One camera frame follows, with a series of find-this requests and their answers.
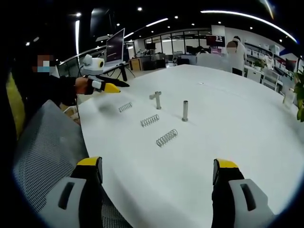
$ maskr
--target computer monitor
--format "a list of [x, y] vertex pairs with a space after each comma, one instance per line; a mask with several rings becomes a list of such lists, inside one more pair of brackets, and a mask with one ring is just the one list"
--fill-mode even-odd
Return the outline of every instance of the computer monitor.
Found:
[[206, 43], [211, 47], [225, 47], [225, 37], [222, 36], [206, 36]]
[[285, 67], [286, 67], [286, 70], [294, 72], [295, 71], [295, 62], [291, 61], [289, 59], [286, 59]]
[[146, 44], [146, 49], [147, 50], [155, 50], [155, 43], [147, 43]]
[[194, 52], [196, 52], [196, 50], [192, 46], [186, 46], [186, 52], [189, 54], [193, 54]]
[[106, 42], [106, 63], [119, 63], [124, 56], [124, 29], [115, 33]]

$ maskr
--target potted plant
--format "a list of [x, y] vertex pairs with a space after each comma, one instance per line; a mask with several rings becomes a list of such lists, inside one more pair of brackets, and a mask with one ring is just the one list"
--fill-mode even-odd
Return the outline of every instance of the potted plant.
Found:
[[253, 65], [254, 65], [254, 66], [256, 67], [256, 69], [258, 69], [258, 70], [263, 69], [264, 66], [265, 66], [264, 62], [263, 62], [262, 60], [260, 60], [260, 59], [257, 59], [257, 60], [254, 62]]
[[294, 73], [295, 87], [294, 92], [296, 93], [297, 105], [299, 111], [297, 113], [297, 119], [304, 122], [304, 73], [299, 70], [299, 72]]

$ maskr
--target coil spring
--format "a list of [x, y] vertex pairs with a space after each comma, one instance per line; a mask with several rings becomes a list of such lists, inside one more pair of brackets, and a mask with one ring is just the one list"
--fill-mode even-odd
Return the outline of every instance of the coil spring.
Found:
[[121, 113], [121, 112], [123, 112], [123, 111], [125, 111], [125, 110], [127, 110], [128, 108], [131, 108], [131, 107], [132, 107], [132, 103], [129, 102], [129, 103], [127, 103], [127, 104], [121, 106], [120, 108], [118, 108], [118, 110], [119, 110], [119, 112]]
[[157, 145], [162, 147], [164, 144], [169, 142], [171, 139], [175, 138], [178, 135], [177, 130], [173, 129], [166, 133], [164, 136], [156, 140]]
[[160, 117], [156, 114], [156, 115], [153, 115], [153, 116], [151, 116], [147, 119], [141, 120], [141, 125], [143, 127], [146, 127], [146, 126], [158, 121], [159, 119], [160, 119]]

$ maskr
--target recessed ceiling light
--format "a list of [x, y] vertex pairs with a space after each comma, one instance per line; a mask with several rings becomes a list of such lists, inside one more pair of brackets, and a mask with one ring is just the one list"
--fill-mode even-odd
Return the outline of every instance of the recessed ceiling light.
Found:
[[238, 13], [238, 12], [232, 12], [232, 11], [224, 11], [224, 10], [203, 10], [201, 11], [201, 13], [224, 13], [224, 14], [233, 14], [233, 15], [238, 15], [238, 16], [242, 16], [242, 17], [247, 17], [247, 18], [251, 18], [251, 19], [255, 19], [258, 21], [261, 21], [265, 24], [270, 25], [271, 27], [274, 27], [275, 29], [283, 32], [285, 35], [287, 35], [290, 39], [292, 39], [295, 43], [298, 43], [298, 41], [292, 36], [290, 35], [288, 32], [286, 32], [285, 30], [281, 29], [280, 27], [278, 27], [277, 25], [270, 23], [269, 21], [266, 21], [264, 19], [249, 15], [249, 14], [245, 14], [245, 13]]

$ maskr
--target metal peg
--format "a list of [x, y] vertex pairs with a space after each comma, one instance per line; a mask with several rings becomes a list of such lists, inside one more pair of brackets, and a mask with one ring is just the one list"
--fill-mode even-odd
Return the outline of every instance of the metal peg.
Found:
[[188, 121], [188, 101], [184, 101], [184, 111], [181, 120], [184, 122]]
[[161, 101], [160, 101], [160, 95], [162, 95], [161, 92], [155, 92], [155, 94], [150, 95], [149, 98], [153, 100], [154, 98], [156, 99], [156, 109], [161, 109]]

